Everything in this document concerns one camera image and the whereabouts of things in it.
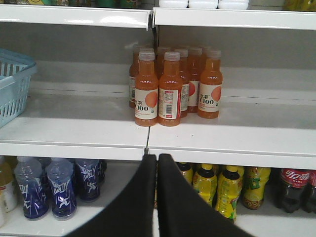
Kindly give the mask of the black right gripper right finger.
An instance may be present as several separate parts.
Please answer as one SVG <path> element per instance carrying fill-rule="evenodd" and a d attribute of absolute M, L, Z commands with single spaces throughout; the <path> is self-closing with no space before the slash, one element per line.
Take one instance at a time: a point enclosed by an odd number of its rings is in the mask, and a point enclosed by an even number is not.
<path fill-rule="evenodd" d="M 158 223 L 161 237 L 251 236 L 193 190 L 170 154 L 158 158 Z"/>

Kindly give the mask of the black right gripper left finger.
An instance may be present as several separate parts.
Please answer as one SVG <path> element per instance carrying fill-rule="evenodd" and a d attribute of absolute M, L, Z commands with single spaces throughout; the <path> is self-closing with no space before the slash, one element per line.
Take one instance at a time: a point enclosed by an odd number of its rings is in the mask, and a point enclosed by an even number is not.
<path fill-rule="evenodd" d="M 100 213 L 69 237 L 151 237 L 156 185 L 155 155 L 143 155 L 125 188 Z"/>

